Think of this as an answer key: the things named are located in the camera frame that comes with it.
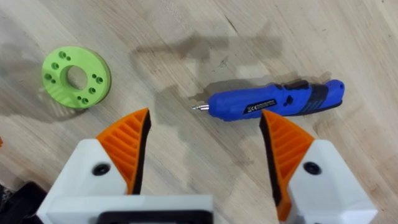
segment screwdriver handle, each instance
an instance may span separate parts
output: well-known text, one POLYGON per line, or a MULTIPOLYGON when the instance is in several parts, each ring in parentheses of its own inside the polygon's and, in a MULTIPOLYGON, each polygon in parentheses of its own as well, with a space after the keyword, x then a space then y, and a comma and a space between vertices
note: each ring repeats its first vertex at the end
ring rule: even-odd
POLYGON ((339 106, 344 90, 344 83, 339 80, 323 85, 300 80, 283 86, 226 91, 208 99, 208 112, 224 121, 259 118, 263 109, 282 116, 312 114, 339 106))

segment green ring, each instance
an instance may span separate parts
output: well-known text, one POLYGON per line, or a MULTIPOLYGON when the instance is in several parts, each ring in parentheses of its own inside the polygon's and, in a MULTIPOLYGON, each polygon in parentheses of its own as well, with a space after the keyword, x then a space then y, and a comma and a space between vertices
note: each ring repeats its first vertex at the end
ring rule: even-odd
POLYGON ((89 108, 100 102, 111 87, 111 72, 95 52, 83 47, 61 47, 51 52, 42 67, 44 87, 57 102, 70 108, 89 108), (68 82, 68 71, 80 67, 87 75, 87 86, 78 90, 68 82))

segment orange object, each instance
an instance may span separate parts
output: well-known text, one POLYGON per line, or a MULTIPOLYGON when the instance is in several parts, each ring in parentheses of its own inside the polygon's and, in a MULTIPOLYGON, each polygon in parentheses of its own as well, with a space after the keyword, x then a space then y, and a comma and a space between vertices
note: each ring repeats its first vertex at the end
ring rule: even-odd
POLYGON ((97 136, 127 183, 127 194, 139 194, 142 184, 149 110, 131 113, 97 136))
POLYGON ((260 128, 278 219, 284 222, 292 207, 287 193, 289 180, 314 138, 288 119, 267 110, 262 111, 260 128))

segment wooden table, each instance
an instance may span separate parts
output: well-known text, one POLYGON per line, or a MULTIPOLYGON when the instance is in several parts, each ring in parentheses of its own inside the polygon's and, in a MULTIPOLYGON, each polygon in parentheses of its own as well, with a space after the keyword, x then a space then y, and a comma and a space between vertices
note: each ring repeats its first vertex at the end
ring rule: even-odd
POLYGON ((276 223, 258 120, 191 106, 235 88, 331 78, 337 109, 291 118, 329 139, 379 209, 398 214, 398 2, 393 0, 0 1, 0 179, 49 189, 76 144, 149 107, 144 194, 213 194, 218 223, 276 223), (98 52, 109 95, 66 109, 43 90, 57 47, 98 52))

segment screw head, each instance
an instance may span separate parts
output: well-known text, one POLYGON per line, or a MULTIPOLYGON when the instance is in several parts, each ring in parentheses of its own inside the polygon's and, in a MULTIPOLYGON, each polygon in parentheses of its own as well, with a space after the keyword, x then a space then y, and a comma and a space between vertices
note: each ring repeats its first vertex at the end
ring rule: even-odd
POLYGON ((318 164, 314 162, 306 162, 303 166, 305 171, 312 175, 319 175, 322 173, 321 167, 319 167, 318 164))
POLYGON ((95 176, 100 176, 105 175, 109 170, 111 170, 111 166, 109 164, 100 163, 93 168, 92 173, 95 176))

